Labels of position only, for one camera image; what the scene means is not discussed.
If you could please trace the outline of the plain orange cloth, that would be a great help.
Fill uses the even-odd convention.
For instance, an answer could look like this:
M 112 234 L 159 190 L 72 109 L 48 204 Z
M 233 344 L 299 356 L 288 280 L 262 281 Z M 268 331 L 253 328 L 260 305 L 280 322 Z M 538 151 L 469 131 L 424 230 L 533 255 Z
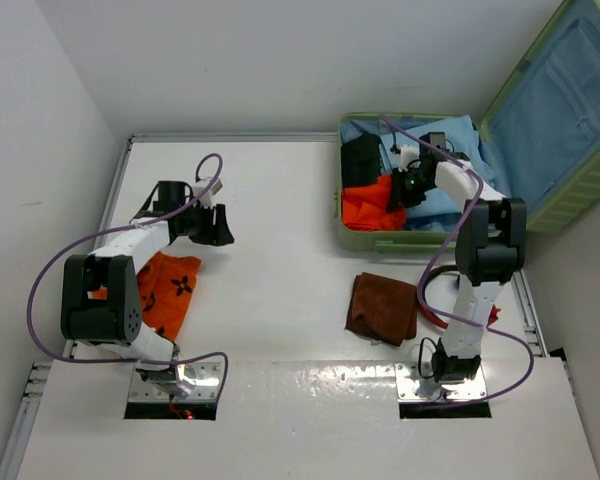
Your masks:
M 341 195 L 341 220 L 350 230 L 397 231 L 407 221 L 407 210 L 388 211 L 392 181 L 390 175 L 377 177 L 374 184 L 344 188 Z

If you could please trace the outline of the black pouch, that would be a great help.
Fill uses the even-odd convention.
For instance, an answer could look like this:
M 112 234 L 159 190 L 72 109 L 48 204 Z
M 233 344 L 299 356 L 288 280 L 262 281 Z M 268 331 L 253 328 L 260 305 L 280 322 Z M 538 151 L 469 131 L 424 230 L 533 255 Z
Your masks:
M 341 146 L 341 180 L 344 188 L 366 187 L 381 175 L 380 137 L 365 133 Z

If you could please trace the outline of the light blue garment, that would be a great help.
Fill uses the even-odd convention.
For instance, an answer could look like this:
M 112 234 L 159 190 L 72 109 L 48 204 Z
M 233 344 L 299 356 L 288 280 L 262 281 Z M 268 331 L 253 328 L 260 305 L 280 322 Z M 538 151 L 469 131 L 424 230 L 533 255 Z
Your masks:
M 479 151 L 480 135 L 470 116 L 428 118 L 403 116 L 401 118 L 394 117 L 393 121 L 415 137 L 421 137 L 430 131 L 444 132 L 446 145 L 451 147 L 454 152 L 464 153 L 471 161 L 474 170 L 491 187 L 495 186 L 496 174 L 482 158 Z M 398 154 L 390 152 L 394 144 L 391 129 L 382 121 L 379 122 L 379 127 L 384 171 L 389 173 L 392 169 L 400 166 L 400 157 Z M 426 200 L 423 203 L 409 208 L 408 220 L 432 219 L 440 215 L 450 216 L 459 213 L 460 210 L 454 201 L 444 191 L 436 188 L 426 193 Z

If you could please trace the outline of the orange black patterned cloth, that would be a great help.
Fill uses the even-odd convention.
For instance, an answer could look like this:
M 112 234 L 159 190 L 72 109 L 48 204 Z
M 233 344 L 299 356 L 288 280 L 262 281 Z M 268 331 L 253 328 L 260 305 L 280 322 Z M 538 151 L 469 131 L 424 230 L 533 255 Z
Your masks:
M 130 255 L 91 255 L 85 260 L 86 312 L 93 341 L 129 345 L 144 333 L 170 342 L 185 320 L 201 261 L 157 253 L 135 268 Z

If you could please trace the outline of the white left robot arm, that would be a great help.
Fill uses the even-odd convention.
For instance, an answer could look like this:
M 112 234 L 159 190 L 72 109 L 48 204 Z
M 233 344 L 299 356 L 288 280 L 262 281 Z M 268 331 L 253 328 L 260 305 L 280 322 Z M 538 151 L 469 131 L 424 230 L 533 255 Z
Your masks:
M 234 238 L 219 180 L 160 181 L 134 217 L 135 227 L 88 255 L 64 263 L 61 332 L 68 340 L 136 359 L 141 378 L 165 387 L 185 380 L 176 337 L 202 265 L 165 248 L 180 237 L 221 247 Z

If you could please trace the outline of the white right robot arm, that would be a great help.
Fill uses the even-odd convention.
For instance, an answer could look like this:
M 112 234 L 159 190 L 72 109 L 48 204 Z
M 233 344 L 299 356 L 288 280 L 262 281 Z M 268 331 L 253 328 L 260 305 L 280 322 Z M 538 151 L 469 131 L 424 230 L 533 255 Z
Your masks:
M 472 379 L 481 363 L 481 341 L 495 300 L 524 264 L 527 207 L 488 185 L 468 157 L 446 149 L 446 136 L 433 132 L 417 148 L 393 144 L 399 164 L 391 172 L 388 207 L 415 207 L 439 188 L 461 210 L 453 227 L 459 291 L 448 327 L 432 356 L 438 383 Z

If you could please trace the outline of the brown folded towel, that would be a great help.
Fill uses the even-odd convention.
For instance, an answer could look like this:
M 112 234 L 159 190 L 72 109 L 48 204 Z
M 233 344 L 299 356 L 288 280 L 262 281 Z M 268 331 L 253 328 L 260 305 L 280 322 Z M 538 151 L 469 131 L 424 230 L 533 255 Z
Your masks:
M 345 329 L 400 347 L 417 335 L 417 287 L 367 272 L 353 282 Z

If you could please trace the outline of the green suitcase blue lining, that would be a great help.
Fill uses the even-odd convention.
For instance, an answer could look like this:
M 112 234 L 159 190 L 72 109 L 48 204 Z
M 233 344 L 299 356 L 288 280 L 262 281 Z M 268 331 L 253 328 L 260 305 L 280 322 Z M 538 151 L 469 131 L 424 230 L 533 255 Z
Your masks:
M 565 1 L 481 121 L 467 116 L 349 113 L 339 140 L 373 139 L 381 172 L 397 144 L 430 132 L 467 155 L 496 190 L 527 205 L 531 232 L 557 233 L 600 198 L 600 1 Z

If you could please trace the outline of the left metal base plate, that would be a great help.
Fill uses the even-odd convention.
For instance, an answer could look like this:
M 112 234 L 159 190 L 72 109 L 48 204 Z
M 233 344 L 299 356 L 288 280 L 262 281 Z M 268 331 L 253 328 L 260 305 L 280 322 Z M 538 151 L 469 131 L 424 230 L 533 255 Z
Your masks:
M 136 369 L 131 377 L 128 400 L 132 403 L 181 403 L 214 401 L 221 380 L 218 362 L 196 362 L 165 370 Z

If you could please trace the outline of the metal base plate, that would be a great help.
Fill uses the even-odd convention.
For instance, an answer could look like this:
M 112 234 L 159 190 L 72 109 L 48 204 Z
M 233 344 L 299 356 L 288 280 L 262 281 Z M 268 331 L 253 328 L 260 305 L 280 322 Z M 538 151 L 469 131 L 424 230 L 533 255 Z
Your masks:
M 136 369 L 131 377 L 128 400 L 132 403 L 181 403 L 214 401 L 221 380 L 218 362 L 196 362 L 165 370 Z
M 487 387 L 482 368 L 472 380 L 436 382 L 430 362 L 395 363 L 395 381 L 401 404 L 466 402 L 483 400 Z

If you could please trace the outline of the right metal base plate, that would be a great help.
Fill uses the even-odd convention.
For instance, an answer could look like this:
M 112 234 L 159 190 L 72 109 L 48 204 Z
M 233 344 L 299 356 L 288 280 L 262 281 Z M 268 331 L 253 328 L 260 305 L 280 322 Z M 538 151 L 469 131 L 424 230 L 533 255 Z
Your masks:
M 472 380 L 436 382 L 430 362 L 395 363 L 395 381 L 401 404 L 466 402 L 483 400 L 487 387 L 482 368 Z

